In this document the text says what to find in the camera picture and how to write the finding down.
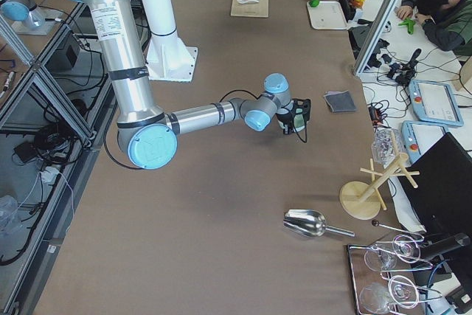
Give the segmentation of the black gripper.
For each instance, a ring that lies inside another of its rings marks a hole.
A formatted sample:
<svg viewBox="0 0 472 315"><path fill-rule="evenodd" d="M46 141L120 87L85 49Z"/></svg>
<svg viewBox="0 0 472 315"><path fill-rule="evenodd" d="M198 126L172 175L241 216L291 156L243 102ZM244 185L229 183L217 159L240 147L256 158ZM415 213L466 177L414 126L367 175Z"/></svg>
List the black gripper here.
<svg viewBox="0 0 472 315"><path fill-rule="evenodd" d="M292 99L291 103L282 107L282 112L277 114L277 121L284 134L299 134L307 128L310 120L310 99Z"/></svg>

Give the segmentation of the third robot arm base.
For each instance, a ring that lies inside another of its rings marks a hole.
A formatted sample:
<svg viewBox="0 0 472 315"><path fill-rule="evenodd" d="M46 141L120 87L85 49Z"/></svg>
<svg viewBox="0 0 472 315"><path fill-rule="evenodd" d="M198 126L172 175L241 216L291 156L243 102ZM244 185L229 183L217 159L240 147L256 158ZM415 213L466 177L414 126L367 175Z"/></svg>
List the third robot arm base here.
<svg viewBox="0 0 472 315"><path fill-rule="evenodd" d="M22 35L48 35L53 24L48 24L48 10L35 0L1 0L1 14L12 21L12 28Z"/></svg>

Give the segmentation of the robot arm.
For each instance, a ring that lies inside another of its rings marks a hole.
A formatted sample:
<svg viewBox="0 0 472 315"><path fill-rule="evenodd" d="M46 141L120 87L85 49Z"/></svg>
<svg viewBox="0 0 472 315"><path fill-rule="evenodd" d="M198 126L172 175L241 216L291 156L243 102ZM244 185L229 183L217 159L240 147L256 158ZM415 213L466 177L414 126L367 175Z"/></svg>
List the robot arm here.
<svg viewBox="0 0 472 315"><path fill-rule="evenodd" d="M157 169L175 155L180 134L242 120L255 131L277 120L285 134L308 137L310 100L290 93L284 75L264 81L253 100L232 98L166 112L152 80L192 80L198 50L179 38L171 0L74 0L88 6L119 106L118 144L134 168Z"/></svg>

